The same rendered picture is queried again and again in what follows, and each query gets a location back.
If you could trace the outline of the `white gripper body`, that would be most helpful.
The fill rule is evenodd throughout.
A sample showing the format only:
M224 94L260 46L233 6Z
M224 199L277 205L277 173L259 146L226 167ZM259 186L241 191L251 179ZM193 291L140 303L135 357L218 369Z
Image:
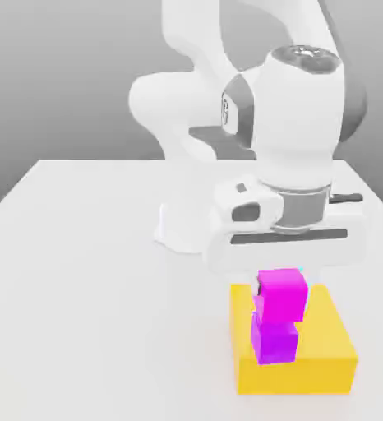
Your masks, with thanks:
M365 216L332 212L301 234L217 229L205 250L205 263L220 273L346 266L361 261L365 248Z

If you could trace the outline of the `small magenta cube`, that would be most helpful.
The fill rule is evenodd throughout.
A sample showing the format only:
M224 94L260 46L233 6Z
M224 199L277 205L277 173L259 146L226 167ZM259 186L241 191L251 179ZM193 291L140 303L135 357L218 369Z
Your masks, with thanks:
M301 322L308 286L299 269L259 270L258 295L253 297L256 314L265 324Z

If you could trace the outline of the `small purple cube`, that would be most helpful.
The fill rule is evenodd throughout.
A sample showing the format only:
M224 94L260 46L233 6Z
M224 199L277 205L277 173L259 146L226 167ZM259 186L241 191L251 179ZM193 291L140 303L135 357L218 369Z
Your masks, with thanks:
M251 315L251 345L259 365L292 363L298 347L298 330L293 322L262 323Z

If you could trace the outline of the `large yellow box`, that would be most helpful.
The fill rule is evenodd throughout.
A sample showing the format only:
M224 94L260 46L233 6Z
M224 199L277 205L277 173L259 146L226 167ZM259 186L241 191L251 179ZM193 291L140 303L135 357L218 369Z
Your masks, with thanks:
M229 326L238 394L348 394L351 391L358 356L324 285L311 287L303 322L296 325L299 341L292 363L257 363L251 345L254 309L251 287L232 285Z

